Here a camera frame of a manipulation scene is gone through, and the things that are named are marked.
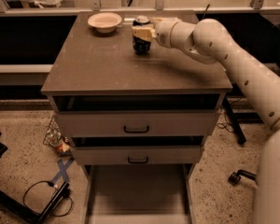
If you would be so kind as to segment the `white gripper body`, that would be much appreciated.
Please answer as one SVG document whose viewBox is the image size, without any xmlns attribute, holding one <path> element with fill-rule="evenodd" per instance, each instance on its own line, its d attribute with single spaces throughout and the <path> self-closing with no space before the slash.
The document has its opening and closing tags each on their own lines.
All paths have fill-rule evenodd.
<svg viewBox="0 0 280 224">
<path fill-rule="evenodd" d="M 156 40 L 160 46 L 171 46 L 171 33 L 178 21 L 161 21 L 155 25 Z"/>
</svg>

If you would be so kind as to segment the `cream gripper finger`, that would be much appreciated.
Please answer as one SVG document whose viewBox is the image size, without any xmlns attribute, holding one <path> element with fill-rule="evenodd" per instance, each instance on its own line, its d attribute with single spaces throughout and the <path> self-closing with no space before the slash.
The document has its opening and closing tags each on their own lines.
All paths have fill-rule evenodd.
<svg viewBox="0 0 280 224">
<path fill-rule="evenodd" d="M 133 26 L 132 31 L 133 31 L 133 36 L 147 42 L 151 42 L 156 37 L 155 29 L 150 25 Z"/>
<path fill-rule="evenodd" d="M 150 22 L 153 24 L 157 24 L 161 21 L 178 21 L 178 18 L 174 17 L 151 17 Z"/>
</svg>

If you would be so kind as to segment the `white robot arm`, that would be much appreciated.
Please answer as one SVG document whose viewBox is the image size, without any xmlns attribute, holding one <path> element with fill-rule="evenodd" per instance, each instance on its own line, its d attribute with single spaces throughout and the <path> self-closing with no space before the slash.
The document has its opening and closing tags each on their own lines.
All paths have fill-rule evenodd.
<svg viewBox="0 0 280 224">
<path fill-rule="evenodd" d="M 252 224 L 280 224 L 280 77 L 242 49 L 226 28 L 213 19 L 196 24 L 176 18 L 153 18 L 132 27 L 133 35 L 179 49 L 201 63 L 219 62 L 270 128 L 260 155 Z"/>
</svg>

